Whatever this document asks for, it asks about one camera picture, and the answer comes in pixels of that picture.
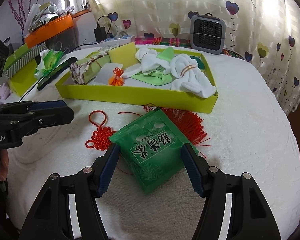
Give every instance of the metal screw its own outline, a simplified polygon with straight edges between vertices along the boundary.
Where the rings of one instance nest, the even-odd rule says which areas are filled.
[[[213,173],[216,173],[216,172],[218,172],[218,168],[215,167],[215,166],[211,166],[211,167],[209,168],[209,171],[211,171],[211,172],[213,172]]]
[[[244,173],[243,177],[246,179],[251,179],[251,175],[249,173]]]
[[[92,171],[92,168],[91,167],[85,167],[84,169],[83,169],[83,172],[84,173],[90,173]]]
[[[50,175],[50,179],[55,180],[58,177],[58,174],[53,173]]]

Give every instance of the portable fan heater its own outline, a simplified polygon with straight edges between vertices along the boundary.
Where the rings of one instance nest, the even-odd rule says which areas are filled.
[[[220,54],[226,37],[226,24],[212,15],[194,15],[191,18],[190,44],[193,49]]]

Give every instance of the white tablecloth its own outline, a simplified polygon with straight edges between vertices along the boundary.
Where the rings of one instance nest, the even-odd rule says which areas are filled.
[[[80,59],[93,51],[95,49],[82,49],[68,57]],[[226,55],[204,55],[214,75],[219,98],[211,114],[199,114],[211,137],[211,147],[199,147],[199,150],[207,156],[210,165],[224,173],[241,175],[246,171],[254,177],[285,240],[300,217],[300,158],[288,119],[253,65]],[[61,99],[54,83],[41,92],[33,89],[24,100]],[[16,99],[15,95],[8,98],[9,101]],[[114,130],[136,118],[132,114],[119,115],[119,111],[144,113],[141,106],[65,101],[74,110],[71,124],[41,129],[25,137],[21,147],[9,150],[8,215],[17,228],[22,227],[50,174],[76,174],[104,154],[85,147],[85,141],[95,130],[88,121],[91,111],[105,111],[107,126]],[[95,118],[99,123],[103,120],[102,115]],[[78,237],[80,230],[73,196],[70,199],[73,231]],[[97,204],[105,229],[113,239],[187,240],[194,233],[204,199],[193,191],[184,169],[148,196],[143,194],[133,175],[116,169],[108,191]],[[230,204],[231,196],[228,196],[220,239],[226,238]]]

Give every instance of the orange storage box lid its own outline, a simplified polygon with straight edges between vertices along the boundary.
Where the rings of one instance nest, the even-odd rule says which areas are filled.
[[[30,33],[25,37],[25,42],[28,45],[28,48],[32,48],[73,26],[72,17],[68,14],[52,21],[51,23],[47,23],[33,33]]]

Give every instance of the beige curtain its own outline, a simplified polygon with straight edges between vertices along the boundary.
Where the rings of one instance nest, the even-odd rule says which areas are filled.
[[[90,0],[111,32],[189,38],[190,18],[211,13],[227,26],[225,47],[245,56],[286,114],[300,103],[300,8],[294,0]]]

